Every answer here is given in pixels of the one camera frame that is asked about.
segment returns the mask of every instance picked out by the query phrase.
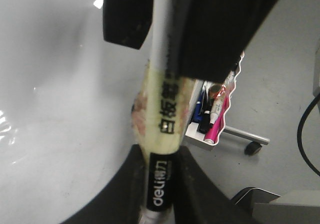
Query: black cable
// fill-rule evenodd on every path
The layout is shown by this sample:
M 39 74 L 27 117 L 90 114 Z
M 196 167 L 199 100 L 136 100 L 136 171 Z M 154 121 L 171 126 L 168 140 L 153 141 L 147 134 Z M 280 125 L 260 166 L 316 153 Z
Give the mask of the black cable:
M 312 100 L 312 102 L 309 104 L 309 106 L 307 107 L 307 109 L 305 110 L 303 116 L 301 117 L 299 126 L 298 126 L 298 130 L 297 130 L 297 142 L 298 142 L 298 148 L 300 151 L 300 154 L 302 156 L 302 158 L 304 159 L 304 161 L 307 163 L 307 165 L 318 175 L 320 176 L 320 171 L 311 163 L 311 161 L 308 159 L 304 149 L 303 149 L 303 145 L 302 145 L 302 130 L 304 128 L 304 124 L 311 112 L 311 110 L 317 105 L 317 103 L 320 101 L 320 93 Z

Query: pen holder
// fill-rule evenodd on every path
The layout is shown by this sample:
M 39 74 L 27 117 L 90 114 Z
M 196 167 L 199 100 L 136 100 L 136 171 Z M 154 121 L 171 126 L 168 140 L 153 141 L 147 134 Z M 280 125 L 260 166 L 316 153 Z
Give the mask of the pen holder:
M 237 76 L 241 72 L 241 60 L 235 69 L 234 73 L 234 79 L 229 85 L 226 87 L 227 94 L 226 98 L 223 103 L 223 110 L 220 113 L 220 116 L 214 123 L 213 127 L 207 134 L 202 134 L 198 132 L 199 124 L 198 123 L 190 123 L 187 127 L 186 134 L 184 140 L 188 143 L 191 143 L 193 145 L 196 145 L 200 148 L 206 149 L 206 150 L 212 150 L 216 145 L 218 145 L 220 140 L 220 135 L 223 132 L 225 128 L 225 120 L 226 120 L 226 113 L 231 107 L 231 96 L 234 90 L 236 89 L 236 82 L 237 82 Z

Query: chair wheel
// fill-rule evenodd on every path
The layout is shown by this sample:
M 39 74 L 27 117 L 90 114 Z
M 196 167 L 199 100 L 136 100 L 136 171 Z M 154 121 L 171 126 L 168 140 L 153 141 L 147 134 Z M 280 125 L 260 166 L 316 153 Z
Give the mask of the chair wheel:
M 244 153 L 245 155 L 255 155 L 261 150 L 261 148 L 262 146 L 260 143 L 253 141 L 246 146 Z

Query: metal leg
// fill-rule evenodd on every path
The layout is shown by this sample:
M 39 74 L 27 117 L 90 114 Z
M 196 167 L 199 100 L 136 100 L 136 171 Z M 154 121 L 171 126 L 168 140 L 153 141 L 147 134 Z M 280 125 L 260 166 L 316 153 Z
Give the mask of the metal leg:
M 233 128 L 231 126 L 225 126 L 224 130 L 225 133 L 231 134 L 231 135 L 235 135 L 235 136 L 239 136 L 241 138 L 247 139 L 247 140 L 251 140 L 251 141 L 255 141 L 258 142 L 260 144 L 263 145 L 268 145 L 270 142 L 270 139 L 262 137 L 262 136 L 258 136 L 258 135 L 254 135 L 251 134 L 249 132 L 243 131 L 243 130 L 239 130 L 236 128 Z

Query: gray floor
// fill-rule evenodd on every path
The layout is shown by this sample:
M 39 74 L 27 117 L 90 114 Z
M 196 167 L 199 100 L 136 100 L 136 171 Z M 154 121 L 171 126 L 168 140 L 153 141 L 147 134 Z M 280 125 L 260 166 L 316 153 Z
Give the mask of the gray floor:
M 209 178 L 228 197 L 255 186 L 283 195 L 320 189 L 319 177 L 297 147 L 299 120 L 313 99 L 313 70 L 320 38 L 320 0 L 280 0 L 245 51 L 227 125 L 271 139 L 253 157 L 249 141 L 222 134 L 211 152 L 185 143 Z M 307 120 L 303 143 L 320 168 L 320 115 Z M 171 217 L 168 223 L 174 223 Z

